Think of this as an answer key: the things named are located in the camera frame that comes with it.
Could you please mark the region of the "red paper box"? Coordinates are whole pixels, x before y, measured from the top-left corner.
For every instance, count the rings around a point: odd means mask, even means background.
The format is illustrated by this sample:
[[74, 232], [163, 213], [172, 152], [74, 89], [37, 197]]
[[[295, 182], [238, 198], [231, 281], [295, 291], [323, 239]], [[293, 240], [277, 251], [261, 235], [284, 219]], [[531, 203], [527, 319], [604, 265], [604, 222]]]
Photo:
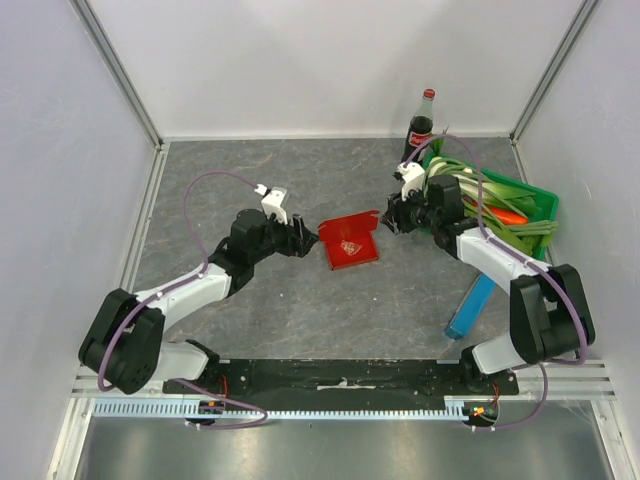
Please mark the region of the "red paper box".
[[379, 225], [378, 210], [329, 219], [318, 227], [331, 270], [341, 270], [379, 259], [373, 233]]

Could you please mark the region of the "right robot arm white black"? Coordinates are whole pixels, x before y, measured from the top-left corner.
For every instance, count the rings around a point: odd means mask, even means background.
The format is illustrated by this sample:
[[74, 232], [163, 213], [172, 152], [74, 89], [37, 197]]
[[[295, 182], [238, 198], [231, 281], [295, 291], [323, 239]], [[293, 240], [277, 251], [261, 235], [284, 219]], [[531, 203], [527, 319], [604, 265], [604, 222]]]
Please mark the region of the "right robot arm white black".
[[383, 224], [395, 234], [429, 230], [439, 248], [475, 267], [509, 296], [508, 332], [464, 355], [457, 377], [465, 391], [481, 393], [494, 374], [514, 367], [566, 363], [571, 352], [584, 355], [596, 332], [574, 267], [526, 256], [466, 215], [456, 177], [395, 177], [402, 187], [389, 196]]

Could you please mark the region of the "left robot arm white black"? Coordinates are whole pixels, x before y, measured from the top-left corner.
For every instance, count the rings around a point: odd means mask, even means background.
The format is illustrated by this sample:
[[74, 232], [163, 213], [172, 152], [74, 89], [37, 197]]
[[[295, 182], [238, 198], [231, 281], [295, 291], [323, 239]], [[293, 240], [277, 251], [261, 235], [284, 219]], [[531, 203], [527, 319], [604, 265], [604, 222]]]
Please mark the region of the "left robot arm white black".
[[261, 210], [241, 211], [192, 272], [146, 291], [109, 292], [79, 348], [81, 364], [97, 374], [103, 391], [133, 394], [151, 381], [185, 379], [196, 392], [211, 392], [220, 378], [218, 354], [195, 340], [167, 342], [165, 331], [239, 292], [259, 262], [274, 254], [302, 258], [318, 240], [299, 215], [280, 223]]

